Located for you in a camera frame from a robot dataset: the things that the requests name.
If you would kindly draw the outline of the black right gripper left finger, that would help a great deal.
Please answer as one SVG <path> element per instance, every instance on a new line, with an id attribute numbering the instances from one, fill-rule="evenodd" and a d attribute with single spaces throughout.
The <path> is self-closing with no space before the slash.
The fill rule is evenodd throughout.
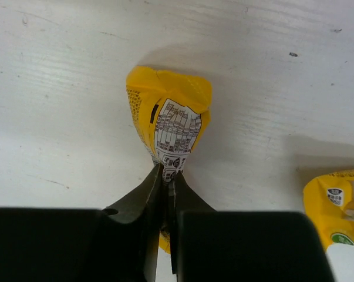
<path id="1" fill-rule="evenodd" d="M 156 279 L 162 220 L 162 165 L 120 200 L 103 209 L 110 219 L 108 261 L 119 281 Z"/>

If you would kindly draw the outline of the yellow snack packet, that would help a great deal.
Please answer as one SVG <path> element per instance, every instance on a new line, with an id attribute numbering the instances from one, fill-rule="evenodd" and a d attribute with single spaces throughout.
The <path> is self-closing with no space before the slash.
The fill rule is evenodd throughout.
<path id="1" fill-rule="evenodd" d="M 204 204 L 183 171 L 210 122 L 211 83 L 199 76 L 135 66 L 126 78 L 126 90 L 137 134 L 153 163 L 163 168 L 170 198 L 159 245 L 175 255 L 179 212 Z"/>

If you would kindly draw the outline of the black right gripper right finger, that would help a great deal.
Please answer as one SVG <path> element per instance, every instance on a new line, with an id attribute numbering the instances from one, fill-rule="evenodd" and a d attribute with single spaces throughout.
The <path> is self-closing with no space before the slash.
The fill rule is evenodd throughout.
<path id="1" fill-rule="evenodd" d="M 182 172 L 178 172 L 168 184 L 167 227 L 170 238 L 172 273 L 178 276 L 178 260 L 182 255 L 180 235 L 183 231 L 183 214 L 188 212 L 216 212 L 188 184 Z"/>

